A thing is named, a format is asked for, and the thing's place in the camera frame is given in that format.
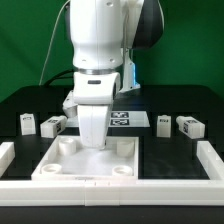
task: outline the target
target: green screen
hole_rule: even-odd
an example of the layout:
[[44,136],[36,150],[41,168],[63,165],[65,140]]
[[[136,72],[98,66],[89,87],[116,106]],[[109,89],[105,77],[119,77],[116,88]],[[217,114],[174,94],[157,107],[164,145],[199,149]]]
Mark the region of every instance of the green screen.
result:
[[[164,34],[151,49],[134,52],[137,81],[149,85],[204,85],[224,98],[224,1],[160,2],[165,18]],[[53,27],[65,1],[0,0],[0,3],[2,101],[21,87],[39,84]],[[71,69],[72,57],[63,13],[44,81]]]

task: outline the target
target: black cable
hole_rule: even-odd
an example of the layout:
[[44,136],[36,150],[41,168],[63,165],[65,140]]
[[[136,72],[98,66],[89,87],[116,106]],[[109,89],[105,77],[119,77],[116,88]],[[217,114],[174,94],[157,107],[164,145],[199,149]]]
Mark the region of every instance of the black cable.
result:
[[69,69],[69,70],[65,70],[63,72],[58,73],[57,75],[53,76],[51,79],[49,79],[48,81],[46,81],[44,83],[44,86],[49,86],[53,81],[57,80],[57,79],[67,79],[67,78],[73,78],[73,76],[69,76],[69,77],[61,77],[63,75],[66,75],[68,73],[74,73],[74,69]]

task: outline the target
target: white tray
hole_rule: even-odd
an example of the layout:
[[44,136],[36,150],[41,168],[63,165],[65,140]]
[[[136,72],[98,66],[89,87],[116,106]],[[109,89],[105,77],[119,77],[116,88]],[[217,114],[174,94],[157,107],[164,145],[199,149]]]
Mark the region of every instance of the white tray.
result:
[[[72,155],[61,155],[59,141],[70,138],[76,142],[76,152]],[[117,142],[134,142],[133,155],[121,157],[117,154]],[[138,178],[138,138],[107,137],[104,150],[84,148],[78,136],[58,136],[32,174],[32,180],[108,180]],[[58,164],[61,174],[42,174],[41,168],[47,164]],[[125,166],[133,170],[131,176],[112,176],[114,167]]]

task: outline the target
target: small white block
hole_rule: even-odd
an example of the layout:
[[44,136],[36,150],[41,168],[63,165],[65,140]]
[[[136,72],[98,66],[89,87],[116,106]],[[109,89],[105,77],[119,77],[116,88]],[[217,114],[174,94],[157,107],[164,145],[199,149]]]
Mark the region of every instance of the small white block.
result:
[[59,133],[65,130],[67,122],[67,117],[59,116],[59,117],[51,117],[44,123],[40,125],[41,137],[43,138],[54,138]]
[[36,134],[36,126],[33,114],[20,115],[22,135]]
[[118,140],[117,155],[120,157],[131,157],[134,155],[135,143],[133,140]]
[[156,136],[162,138],[171,137],[171,116],[158,116]]
[[205,125],[193,117],[179,116],[176,119],[179,130],[191,139],[204,138]]
[[15,158],[13,142],[3,142],[0,145],[0,177],[6,171],[12,160]]

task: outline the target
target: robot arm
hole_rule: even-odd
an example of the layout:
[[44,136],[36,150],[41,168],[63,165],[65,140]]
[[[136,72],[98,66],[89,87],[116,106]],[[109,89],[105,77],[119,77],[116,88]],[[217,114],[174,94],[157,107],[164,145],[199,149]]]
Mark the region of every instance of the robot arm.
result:
[[162,27],[157,29],[157,33],[159,30],[162,34],[163,19],[158,0],[70,2],[70,33],[75,51],[73,65],[78,68],[74,73],[73,99],[78,104],[79,129],[84,146],[99,149],[105,146],[113,100],[121,87],[120,74],[116,70],[125,61],[126,49],[138,48],[139,43],[150,45],[154,42],[153,36],[149,37],[150,44],[148,40],[142,42],[144,32],[140,21],[144,23],[151,18],[147,17],[145,6],[150,10],[157,9]]

